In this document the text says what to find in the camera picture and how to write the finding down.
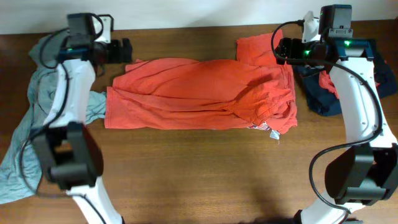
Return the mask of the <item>orange printed t-shirt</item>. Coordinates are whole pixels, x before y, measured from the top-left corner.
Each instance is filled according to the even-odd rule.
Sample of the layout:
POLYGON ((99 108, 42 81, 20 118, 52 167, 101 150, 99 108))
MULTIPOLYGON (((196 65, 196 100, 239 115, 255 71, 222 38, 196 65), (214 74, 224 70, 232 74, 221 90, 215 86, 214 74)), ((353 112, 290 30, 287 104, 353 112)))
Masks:
POLYGON ((236 58, 137 60, 107 88, 108 129, 273 130, 298 124, 294 75, 271 47, 281 31, 240 38, 236 58))

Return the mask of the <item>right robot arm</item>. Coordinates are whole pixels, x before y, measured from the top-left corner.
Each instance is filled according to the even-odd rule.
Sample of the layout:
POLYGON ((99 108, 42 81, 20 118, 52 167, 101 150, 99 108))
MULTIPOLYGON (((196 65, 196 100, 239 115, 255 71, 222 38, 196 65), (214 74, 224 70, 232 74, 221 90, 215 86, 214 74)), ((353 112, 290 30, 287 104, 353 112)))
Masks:
POLYGON ((323 6, 319 18, 308 12, 297 21, 301 39, 271 46, 280 65, 323 67, 329 73, 345 124, 343 153, 326 167, 325 191, 295 214, 294 223, 348 223, 353 212, 389 199, 397 188, 397 139, 377 93, 371 44, 353 37, 351 16, 350 5, 323 6))

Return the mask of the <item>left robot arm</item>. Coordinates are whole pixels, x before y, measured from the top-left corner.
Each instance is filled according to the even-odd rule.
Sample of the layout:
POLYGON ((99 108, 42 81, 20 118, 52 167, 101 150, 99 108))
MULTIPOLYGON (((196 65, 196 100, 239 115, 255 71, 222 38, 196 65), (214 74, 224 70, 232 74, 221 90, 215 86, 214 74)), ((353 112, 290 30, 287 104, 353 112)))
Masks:
POLYGON ((109 14, 69 14, 67 23, 54 32, 66 36, 52 66, 58 81, 52 107, 28 141, 45 178, 76 202, 88 223, 124 223, 104 186, 103 156, 85 121, 96 68, 130 62, 132 46, 128 39, 112 40, 114 19, 109 14))

